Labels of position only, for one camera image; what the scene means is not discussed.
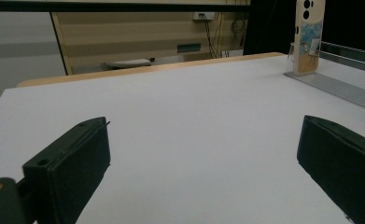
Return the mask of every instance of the power outlet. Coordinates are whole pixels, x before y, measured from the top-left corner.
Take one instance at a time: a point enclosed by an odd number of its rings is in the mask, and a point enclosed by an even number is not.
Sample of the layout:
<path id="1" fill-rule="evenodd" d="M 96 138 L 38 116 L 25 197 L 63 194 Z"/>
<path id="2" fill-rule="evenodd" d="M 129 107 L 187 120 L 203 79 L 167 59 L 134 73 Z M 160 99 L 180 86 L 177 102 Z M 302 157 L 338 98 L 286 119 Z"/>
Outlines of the power outlet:
<path id="1" fill-rule="evenodd" d="M 202 15 L 205 15 L 205 17 L 211 21 L 214 19 L 215 17 L 215 12 L 194 12 L 193 13 L 193 19 L 195 21 L 203 21 L 204 20 L 204 16 Z"/>

